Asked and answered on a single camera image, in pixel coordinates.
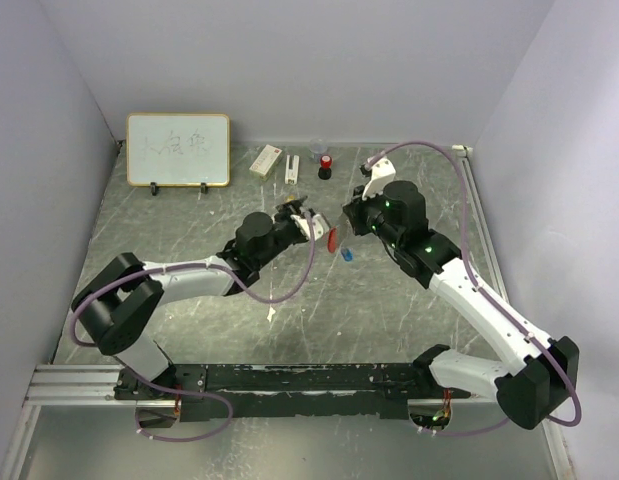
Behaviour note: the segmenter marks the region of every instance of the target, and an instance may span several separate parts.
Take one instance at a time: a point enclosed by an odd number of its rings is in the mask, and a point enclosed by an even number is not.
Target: whiteboard frame
[[[129,179],[129,118],[132,116],[139,117],[224,117],[227,120],[227,181],[224,183],[207,183],[208,187],[226,187],[231,180],[231,121],[224,113],[162,113],[162,112],[133,112],[127,115],[125,129],[125,148],[127,151],[127,183],[132,187],[149,187],[151,183],[133,183]],[[158,187],[199,187],[200,183],[156,183]]]

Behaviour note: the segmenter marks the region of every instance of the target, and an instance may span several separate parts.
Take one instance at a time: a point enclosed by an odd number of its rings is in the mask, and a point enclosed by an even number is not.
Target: white wall
[[[619,0],[556,1],[476,156],[513,303],[581,348],[580,478],[619,478]]]
[[[34,0],[0,0],[0,465],[68,311],[113,140]]]
[[[553,0],[41,0],[118,139],[133,111],[232,138],[473,144]]]

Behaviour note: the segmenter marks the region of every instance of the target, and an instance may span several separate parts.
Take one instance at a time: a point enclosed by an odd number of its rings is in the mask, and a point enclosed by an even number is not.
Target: gray metal floor
[[[163,189],[151,197],[148,189],[127,185],[125,159],[119,158],[78,289],[123,251],[165,262],[209,256],[233,237],[245,215],[273,212],[289,194],[308,195],[310,206],[335,221],[352,187],[363,183],[358,165],[378,149],[332,149],[333,177],[322,181],[308,151],[290,148],[303,158],[298,187],[284,185],[282,165],[264,184],[251,177],[248,168],[258,151],[234,147],[231,185],[208,196]],[[458,242],[459,189],[445,159],[410,149],[391,160],[399,177],[414,180],[425,195],[431,226]],[[470,242],[474,263],[487,277],[473,219]],[[436,343],[494,357],[468,322],[402,274],[377,240],[356,239],[349,247],[354,260],[347,263],[323,246],[310,281],[274,306],[273,315],[244,295],[192,299],[157,311],[148,332],[175,362],[404,362]],[[289,249],[265,268],[255,290],[286,292],[306,257],[306,246]],[[63,336],[55,362],[108,360]],[[493,404],[456,402],[449,428],[469,430],[501,418]],[[167,434],[193,434],[216,423],[178,425],[178,432]],[[432,439],[419,436],[409,422],[370,416],[237,419],[217,437],[193,444],[151,442],[134,430],[133,408],[43,407],[21,478],[556,478],[543,430],[511,424],[475,438]]]
[[[492,425],[492,404],[456,405],[454,428]],[[197,435],[209,424],[179,425]],[[217,437],[151,442],[134,432],[133,407],[44,407],[22,480],[377,480],[556,478],[541,428],[511,424],[475,438],[418,435],[375,417],[238,419]]]
[[[232,148],[231,184],[200,196],[196,189],[148,188],[126,183],[124,154],[118,159],[95,226],[78,289],[115,255],[134,252],[141,260],[194,260],[222,249],[250,212],[272,213],[290,195],[308,195],[308,205],[336,222],[342,204],[364,183],[358,166],[378,148],[333,148],[333,176],[317,177],[306,148],[298,186],[284,184],[284,162],[266,183],[249,166],[260,147]],[[433,228],[459,241],[459,188],[448,162],[436,152],[405,149],[390,155],[398,177],[416,182],[427,199]],[[487,276],[485,254],[472,218],[474,263]],[[309,281],[282,305],[258,304],[246,295],[198,298],[158,310],[148,333],[175,362],[339,363],[411,361],[437,343],[493,358],[486,342],[459,314],[406,277],[372,236],[349,242],[345,262],[322,246]],[[288,291],[304,269],[307,247],[296,246],[262,272],[254,289],[274,297]],[[64,335],[55,363],[107,363],[94,349],[77,348]]]

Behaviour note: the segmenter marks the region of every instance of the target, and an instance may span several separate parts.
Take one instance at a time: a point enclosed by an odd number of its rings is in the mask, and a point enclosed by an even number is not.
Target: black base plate
[[[378,415],[386,419],[408,419],[408,400],[443,397],[441,387],[418,380],[416,368],[410,363],[177,364],[174,367],[175,383],[183,390],[222,395],[234,406],[236,418]],[[114,389],[117,400],[174,398],[144,387],[125,370],[119,383]],[[466,392],[454,392],[454,398],[468,396]],[[227,409],[221,402],[182,397],[182,422],[226,415]]]

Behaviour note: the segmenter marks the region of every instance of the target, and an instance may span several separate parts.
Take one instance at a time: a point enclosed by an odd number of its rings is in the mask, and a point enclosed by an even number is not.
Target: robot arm
[[[343,207],[355,235],[376,235],[392,260],[424,288],[444,298],[487,340],[500,362],[462,355],[447,346],[431,348],[417,360],[428,369],[431,382],[496,399],[516,424],[532,429],[569,396],[565,384],[540,350],[480,292],[497,299],[557,360],[575,385],[578,347],[568,338],[556,341],[479,281],[476,288],[467,276],[461,252],[447,237],[429,228],[425,199],[409,181],[395,178],[395,168],[382,158],[370,177],[354,189]]]
[[[75,297],[72,309],[129,274],[161,269],[162,273],[142,276],[99,296],[80,315],[80,322],[103,355],[113,356],[147,380],[171,387],[171,361],[143,332],[155,309],[187,298],[240,293],[242,287],[228,272],[251,286],[276,256],[309,240],[309,219],[314,238],[322,237],[329,225],[321,214],[305,208],[304,200],[278,206],[273,218],[263,212],[247,215],[221,252],[197,262],[159,264],[142,262],[133,253],[118,255]],[[199,263],[201,268],[178,270],[190,263]]]

